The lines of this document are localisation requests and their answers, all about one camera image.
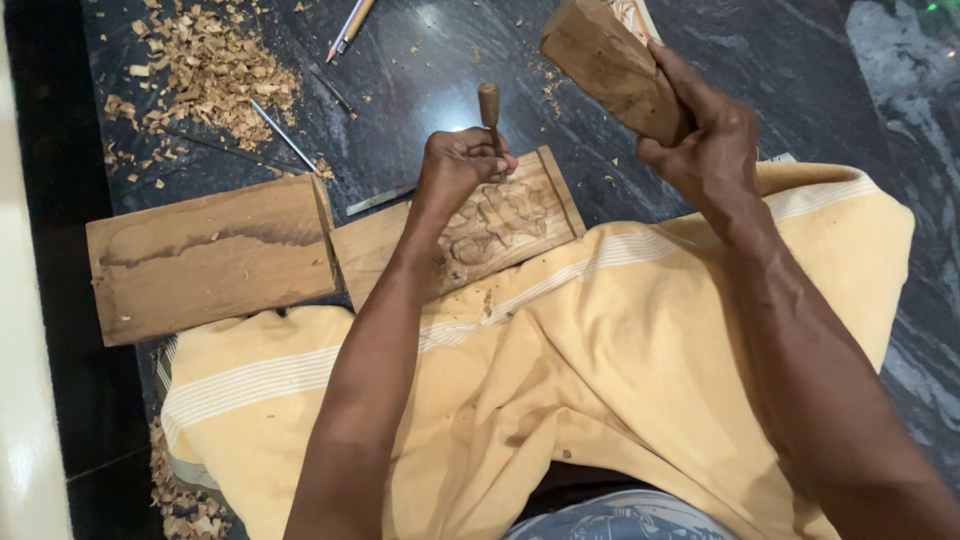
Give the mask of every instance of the wood block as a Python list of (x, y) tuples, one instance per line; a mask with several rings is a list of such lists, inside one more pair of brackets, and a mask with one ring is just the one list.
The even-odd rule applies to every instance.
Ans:
[(357, 313), (394, 254), (408, 213), (407, 204), (400, 203), (330, 233), (344, 285)]
[(104, 343), (334, 292), (316, 197), (306, 175), (88, 223)]
[(563, 2), (546, 23), (540, 53), (640, 135), (676, 146), (695, 129), (643, 41), (601, 0)]
[[(541, 146), (519, 161), (505, 184), (481, 185), (450, 220), (439, 242), (430, 299), (587, 232), (550, 149)], [(330, 235), (357, 311), (387, 267), (408, 213), (406, 204), (395, 205)]]

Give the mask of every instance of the metal rod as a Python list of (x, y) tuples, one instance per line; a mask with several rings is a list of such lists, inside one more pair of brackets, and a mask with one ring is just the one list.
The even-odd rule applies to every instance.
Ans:
[(274, 122), (273, 120), (270, 119), (270, 116), (267, 116), (267, 113), (264, 112), (263, 109), (261, 109), (259, 105), (257, 105), (257, 103), (253, 100), (253, 98), (250, 99), (250, 103), (253, 105), (253, 108), (256, 109), (256, 111), (260, 113), (260, 116), (263, 116), (263, 119), (266, 120), (268, 124), (270, 124), (270, 127), (271, 127), (271, 128), (274, 128), (274, 131), (277, 132), (277, 133), (279, 133), (280, 136), (283, 137), (283, 140), (287, 141), (287, 144), (290, 145), (290, 148), (293, 148), (293, 149), (294, 149), (294, 152), (296, 152), (296, 153), (300, 156), (300, 158), (303, 160), (303, 162), (306, 163), (306, 164), (310, 167), (310, 170), (311, 170), (311, 171), (316, 171), (316, 170), (317, 170), (317, 165), (314, 165), (314, 164), (313, 164), (313, 161), (308, 160), (308, 159), (306, 158), (306, 156), (303, 154), (303, 152), (300, 151), (300, 148), (297, 148), (297, 145), (294, 144), (294, 141), (290, 140), (290, 137), (288, 137), (287, 134), (284, 133), (283, 130), (280, 129), (280, 127), (276, 124), (276, 122)]

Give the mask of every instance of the striped cloth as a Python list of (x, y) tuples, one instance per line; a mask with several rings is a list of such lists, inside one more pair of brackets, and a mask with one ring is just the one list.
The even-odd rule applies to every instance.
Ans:
[[(909, 210), (849, 167), (757, 169), (787, 244), (878, 369)], [(647, 481), (742, 539), (837, 538), (753, 414), (723, 249), (699, 214), (608, 223), (427, 305), (385, 537), (501, 537), (553, 459)], [(171, 452), (254, 540), (282, 536), (352, 320), (299, 307), (179, 336), (161, 414)]]

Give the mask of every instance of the carved wooden panel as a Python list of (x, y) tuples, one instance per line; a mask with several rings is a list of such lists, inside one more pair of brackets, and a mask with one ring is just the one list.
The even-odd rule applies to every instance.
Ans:
[[(504, 184), (484, 184), (450, 219), (439, 242), (438, 298), (586, 233), (550, 149), (521, 156)], [(359, 310), (386, 268), (406, 223), (401, 203), (334, 230), (333, 249)]]

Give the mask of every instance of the white stripe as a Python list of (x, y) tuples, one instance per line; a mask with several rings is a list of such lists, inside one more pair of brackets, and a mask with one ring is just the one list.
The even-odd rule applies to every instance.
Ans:
[(282, 377), (288, 373), (299, 373), (301, 370), (323, 369), (325, 366), (333, 365), (340, 347), (322, 349), (321, 353), (315, 352), (311, 356), (296, 360), (275, 360), (273, 362), (256, 362), (256, 370), (246, 370), (242, 373), (234, 372), (229, 377), (220, 378), (213, 376), (205, 378), (206, 384), (193, 386), (190, 388), (176, 388), (164, 403), (164, 408), (169, 408), (172, 412), (179, 411), (184, 407), (198, 406), (202, 401), (219, 399), (224, 394), (215, 390), (221, 388), (232, 388), (234, 390), (244, 388), (245, 386), (259, 385), (267, 378)]
[[(810, 213), (854, 197), (880, 192), (866, 176), (841, 184), (809, 185), (774, 198), (770, 210), (781, 220)], [(418, 351), (456, 346), (485, 327), (502, 323), (518, 307), (573, 279), (588, 281), (598, 268), (663, 258), (680, 246), (657, 231), (626, 233), (605, 238), (590, 258), (565, 266), (513, 299), (496, 306), (479, 321), (437, 323), (420, 329)], [(173, 447), (183, 428), (237, 407), (305, 390), (323, 388), (340, 347), (328, 347), (260, 360), (224, 373), (174, 388), (161, 412), (161, 422)]]

